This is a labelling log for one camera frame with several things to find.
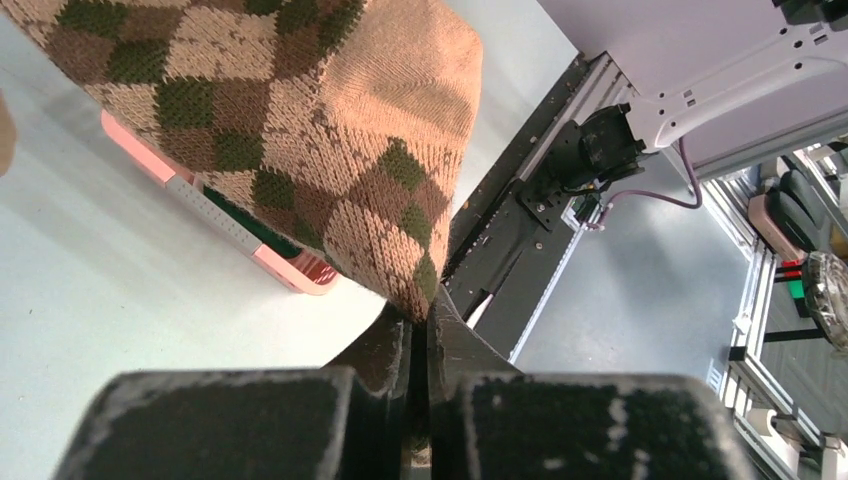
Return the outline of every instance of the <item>argyle pattern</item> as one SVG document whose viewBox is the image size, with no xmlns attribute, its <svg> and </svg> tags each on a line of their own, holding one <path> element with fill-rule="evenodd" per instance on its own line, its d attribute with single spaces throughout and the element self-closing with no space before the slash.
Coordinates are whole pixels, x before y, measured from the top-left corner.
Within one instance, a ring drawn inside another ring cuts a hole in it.
<svg viewBox="0 0 848 480">
<path fill-rule="evenodd" d="M 426 317 L 482 49 L 438 0 L 0 0 L 104 109 Z"/>
</svg>

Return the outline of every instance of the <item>white wall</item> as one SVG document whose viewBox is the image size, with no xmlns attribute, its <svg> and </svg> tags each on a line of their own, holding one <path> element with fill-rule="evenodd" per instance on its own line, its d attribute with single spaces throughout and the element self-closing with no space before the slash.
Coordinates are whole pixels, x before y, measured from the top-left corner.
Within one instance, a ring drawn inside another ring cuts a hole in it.
<svg viewBox="0 0 848 480">
<path fill-rule="evenodd" d="M 640 92 L 668 89 L 785 25 L 769 0 L 539 0 L 590 58 L 609 51 Z M 848 71 L 794 85 L 687 136 L 694 161 L 848 108 Z"/>
<path fill-rule="evenodd" d="M 535 0 L 446 0 L 483 42 L 483 93 L 454 211 L 577 56 Z"/>
</svg>

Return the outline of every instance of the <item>pink container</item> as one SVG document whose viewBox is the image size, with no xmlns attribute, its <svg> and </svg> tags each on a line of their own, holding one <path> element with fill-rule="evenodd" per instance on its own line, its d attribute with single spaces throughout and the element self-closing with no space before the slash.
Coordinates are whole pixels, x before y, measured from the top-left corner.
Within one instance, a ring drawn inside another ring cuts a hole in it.
<svg viewBox="0 0 848 480">
<path fill-rule="evenodd" d="M 136 138 L 105 110 L 100 115 L 100 122 L 106 135 L 129 153 L 136 165 L 161 187 L 165 187 L 177 175 L 198 189 L 202 187 L 200 180 L 191 172 L 168 160 L 160 152 Z M 206 200 L 205 197 L 201 198 L 209 203 L 208 209 L 215 211 L 216 214 L 226 215 L 211 201 Z M 285 259 L 268 245 L 262 244 L 249 255 L 265 271 L 297 293 L 324 295 L 339 280 L 339 274 L 333 267 L 305 251 L 295 258 Z"/>
</svg>

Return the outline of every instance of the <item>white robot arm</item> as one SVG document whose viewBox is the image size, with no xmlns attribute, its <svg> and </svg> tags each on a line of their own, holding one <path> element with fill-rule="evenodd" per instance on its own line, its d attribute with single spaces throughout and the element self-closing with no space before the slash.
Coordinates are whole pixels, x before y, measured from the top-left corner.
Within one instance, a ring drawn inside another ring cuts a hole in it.
<svg viewBox="0 0 848 480">
<path fill-rule="evenodd" d="M 633 138 L 645 142 L 643 152 L 653 153 L 758 98 L 846 67 L 848 32 L 821 23 L 786 27 L 682 88 L 633 98 L 627 122 Z"/>
</svg>

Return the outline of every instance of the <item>cable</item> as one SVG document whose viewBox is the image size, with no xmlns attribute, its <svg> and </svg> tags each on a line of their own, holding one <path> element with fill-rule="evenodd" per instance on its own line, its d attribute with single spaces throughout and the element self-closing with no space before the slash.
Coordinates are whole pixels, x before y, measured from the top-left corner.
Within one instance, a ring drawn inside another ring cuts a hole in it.
<svg viewBox="0 0 848 480">
<path fill-rule="evenodd" d="M 604 193 L 612 186 L 612 180 L 604 183 L 599 188 L 584 188 L 583 190 L 568 190 L 562 189 L 562 193 L 566 195 L 570 195 L 572 197 L 579 197 L 583 195 L 591 195 L 593 193 Z"/>
<path fill-rule="evenodd" d="M 695 203 L 686 203 L 682 200 L 668 197 L 659 193 L 649 192 L 647 190 L 623 190 L 610 197 L 609 202 L 607 202 L 606 206 L 601 211 L 601 216 L 600 218 L 598 218 L 598 221 L 595 223 L 587 223 L 586 227 L 590 230 L 602 231 L 604 229 L 604 223 L 606 222 L 607 217 L 609 216 L 610 210 L 612 210 L 615 201 L 619 198 L 624 198 L 632 195 L 655 198 L 657 200 L 662 200 L 664 202 L 668 202 L 679 207 L 688 208 L 690 210 L 696 210 L 698 208 L 701 208 L 701 205 L 703 205 L 704 203 L 704 198 L 701 193 L 701 183 L 698 181 L 698 176 L 695 175 L 695 169 L 692 167 L 692 163 L 686 156 L 686 149 L 683 145 L 682 137 L 680 139 L 680 158 L 681 160 L 683 160 L 683 168 L 686 169 L 686 174 L 689 176 L 689 183 L 692 185 L 692 190 L 695 194 Z"/>
</svg>

